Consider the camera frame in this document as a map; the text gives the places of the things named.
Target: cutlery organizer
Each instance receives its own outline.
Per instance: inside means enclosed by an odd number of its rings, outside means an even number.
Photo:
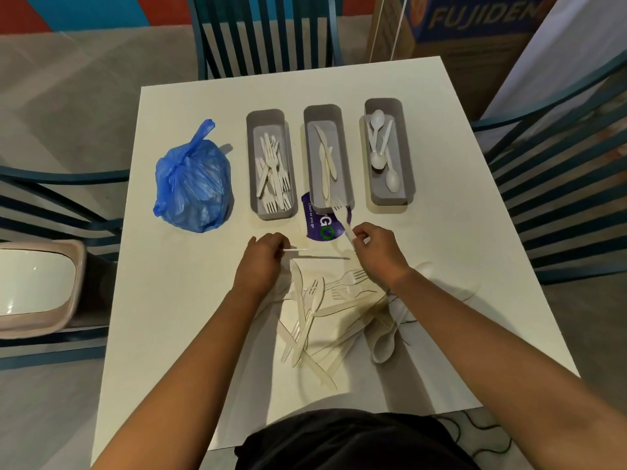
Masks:
[[[383,134],[392,120],[392,130],[388,139],[388,150],[392,166],[399,174],[401,179],[401,187],[396,193],[392,193],[386,186],[386,174],[388,173],[388,165],[383,170],[375,170],[370,164],[370,141],[368,139],[370,119],[372,113],[380,109],[385,114],[385,124],[380,129],[377,137],[377,150],[381,148],[383,143]],[[381,206],[409,204],[416,193],[416,184],[414,182],[414,173],[411,168],[410,144],[407,140],[407,129],[405,126],[405,117],[403,115],[403,104],[398,99],[368,99],[365,102],[365,146],[367,151],[366,164],[368,169],[368,181],[370,183],[370,196],[372,202]]]
[[[305,118],[305,143],[307,145],[307,166],[309,167],[309,192],[313,209],[318,214],[332,212],[324,204],[322,193],[322,164],[319,151],[322,141],[316,130],[318,126],[327,137],[327,145],[333,148],[331,157],[337,170],[337,181],[330,179],[330,197],[351,209],[355,207],[352,183],[350,181],[349,160],[344,136],[342,110],[333,104],[311,105],[303,113]]]
[[[250,207],[260,219],[270,221],[272,219],[283,219],[296,214],[298,201],[296,195],[296,183],[294,181],[294,165],[292,163],[292,149],[290,146],[290,131],[285,121],[285,115],[278,109],[256,110],[246,117],[246,130],[248,139],[248,176],[250,180]],[[261,198],[256,195],[259,186],[259,175],[257,174],[255,158],[264,158],[260,138],[267,133],[270,137],[274,135],[278,140],[278,154],[281,155],[283,165],[287,169],[290,177],[291,188],[286,194],[290,198],[292,207],[282,211],[268,213],[263,207]]]

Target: person's left hand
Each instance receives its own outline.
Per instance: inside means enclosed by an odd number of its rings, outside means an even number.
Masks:
[[[289,239],[279,232],[268,233],[259,241],[253,236],[239,261],[233,290],[252,294],[256,300],[263,300],[277,282],[283,249],[289,246]]]

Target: blue plastic bag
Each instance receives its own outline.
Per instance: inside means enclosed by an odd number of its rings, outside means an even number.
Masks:
[[[170,149],[157,162],[153,213],[173,226],[206,232],[222,226],[231,199],[231,165],[204,137],[216,126],[205,120],[192,141]]]

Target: hand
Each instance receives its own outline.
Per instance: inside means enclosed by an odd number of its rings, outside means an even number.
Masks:
[[[266,234],[259,241],[251,237],[235,272],[233,290],[263,300],[277,282],[283,249],[289,246],[290,241],[279,232]]]
[[[353,228],[353,245],[357,258],[365,271],[388,288],[411,270],[407,260],[396,244],[394,232],[369,222]],[[364,239],[370,237],[366,244]]]

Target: white cord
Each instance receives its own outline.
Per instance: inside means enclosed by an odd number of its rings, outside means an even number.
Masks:
[[[394,38],[394,46],[392,47],[392,54],[390,55],[390,61],[394,58],[394,51],[396,50],[396,42],[398,41],[398,35],[401,32],[401,24],[403,23],[403,18],[405,17],[405,7],[407,6],[407,0],[403,2],[403,8],[401,8],[401,17],[398,20],[398,26],[396,27],[396,37]]]
[[[368,63],[372,62],[372,53],[374,52],[374,43],[377,41],[377,34],[379,33],[379,23],[381,21],[381,14],[383,13],[383,4],[386,0],[381,0],[381,9],[379,10],[379,18],[377,18],[377,27],[374,29],[374,37],[372,38],[372,48],[370,49],[370,58]]]

